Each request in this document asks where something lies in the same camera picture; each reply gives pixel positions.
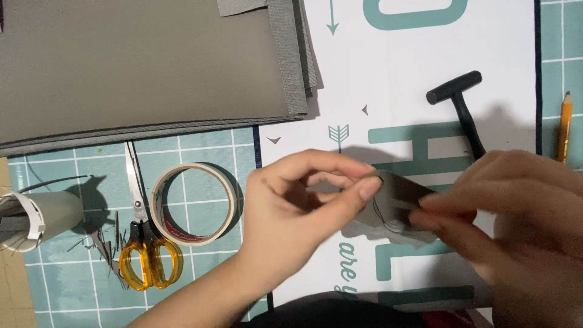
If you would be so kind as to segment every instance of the pencil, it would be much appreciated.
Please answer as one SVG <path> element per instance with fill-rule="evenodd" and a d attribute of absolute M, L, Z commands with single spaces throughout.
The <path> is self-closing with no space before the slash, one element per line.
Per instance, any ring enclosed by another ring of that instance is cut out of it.
<path fill-rule="evenodd" d="M 561 108 L 561 123 L 559 125 L 559 144 L 557 146 L 557 161 L 566 164 L 571 133 L 571 118 L 573 117 L 573 101 L 571 92 L 567 91 Z"/>

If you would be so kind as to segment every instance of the arrow graphic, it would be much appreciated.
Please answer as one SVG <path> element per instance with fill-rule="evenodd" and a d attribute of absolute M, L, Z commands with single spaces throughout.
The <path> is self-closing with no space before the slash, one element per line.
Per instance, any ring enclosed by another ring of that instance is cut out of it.
<path fill-rule="evenodd" d="M 332 1 L 333 0 L 330 0 L 330 18 L 331 18 L 331 23 L 330 23 L 330 25 L 326 25 L 326 26 L 328 26 L 328 28 L 330 29 L 330 32 L 332 32 L 332 36 L 334 36 L 334 32 L 336 32 L 336 28 L 338 27 L 338 24 L 340 24 L 340 23 L 334 24 L 334 6 L 333 6 Z"/>
<path fill-rule="evenodd" d="M 278 143 L 278 141 L 281 139 L 281 137 L 279 137 L 279 138 L 275 138 L 275 139 L 269 139 L 269 138 L 267 138 L 267 139 L 268 139 L 269 141 L 273 142 L 274 144 L 277 144 L 277 143 Z"/>
<path fill-rule="evenodd" d="M 338 126 L 337 128 L 328 126 L 328 138 L 338 143 L 338 153 L 342 153 L 342 147 L 340 145 L 342 141 L 348 138 L 348 135 L 349 135 L 348 124 L 343 128 L 340 128 L 340 126 Z"/>

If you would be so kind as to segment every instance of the masking tape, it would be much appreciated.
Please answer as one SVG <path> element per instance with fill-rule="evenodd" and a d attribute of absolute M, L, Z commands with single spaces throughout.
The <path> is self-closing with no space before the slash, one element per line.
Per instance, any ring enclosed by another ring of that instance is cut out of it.
<path fill-rule="evenodd" d="M 219 230 L 217 230 L 212 235 L 196 236 L 191 235 L 190 233 L 185 233 L 174 226 L 173 222 L 164 217 L 162 207 L 162 193 L 166 187 L 166 184 L 169 183 L 169 181 L 175 175 L 187 169 L 203 170 L 204 172 L 212 175 L 223 185 L 224 190 L 227 192 L 227 198 L 229 199 L 229 210 L 227 211 L 227 217 L 225 218 L 223 225 L 221 225 Z M 229 179 L 218 169 L 203 163 L 185 163 L 167 170 L 158 178 L 158 181 L 156 181 L 154 184 L 154 188 L 152 188 L 152 193 L 150 194 L 150 214 L 152 216 L 152 220 L 154 220 L 154 224 L 160 233 L 164 235 L 164 237 L 179 245 L 184 246 L 202 246 L 220 237 L 233 220 L 236 206 L 237 199 L 235 197 L 235 188 L 233 187 L 231 181 L 229 181 Z"/>

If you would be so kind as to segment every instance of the black hammer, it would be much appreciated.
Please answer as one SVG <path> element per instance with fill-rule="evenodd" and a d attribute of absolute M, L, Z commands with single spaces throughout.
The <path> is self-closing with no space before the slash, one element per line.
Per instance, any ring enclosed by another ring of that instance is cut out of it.
<path fill-rule="evenodd" d="M 476 124 L 473 122 L 472 115 L 466 106 L 466 102 L 463 100 L 462 92 L 477 85 L 481 81 L 482 74 L 478 71 L 473 71 L 427 92 L 427 101 L 432 105 L 451 98 L 455 110 L 458 112 L 459 123 L 470 142 L 470 147 L 476 160 L 482 157 L 486 151 L 484 150 L 484 146 L 482 146 L 480 136 L 477 134 Z"/>

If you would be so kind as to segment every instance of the paper sheet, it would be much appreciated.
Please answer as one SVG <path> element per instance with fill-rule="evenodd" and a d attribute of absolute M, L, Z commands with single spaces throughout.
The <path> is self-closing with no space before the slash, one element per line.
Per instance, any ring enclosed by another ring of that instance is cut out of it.
<path fill-rule="evenodd" d="M 452 103 L 432 106 L 425 95 L 473 70 L 483 82 L 464 96 L 486 150 L 535 151 L 533 1 L 319 0 L 305 2 L 305 11 L 323 86 L 308 101 L 317 115 L 260 127 L 264 166 L 317 148 L 446 190 L 472 158 Z M 338 24 L 335 31 L 330 24 Z M 492 234 L 488 215 L 476 222 Z M 485 283 L 439 240 L 414 250 L 337 233 L 274 290 L 273 301 L 335 289 L 402 310 L 485 306 L 489 299 Z M 410 292 L 406 304 L 389 291 Z"/>

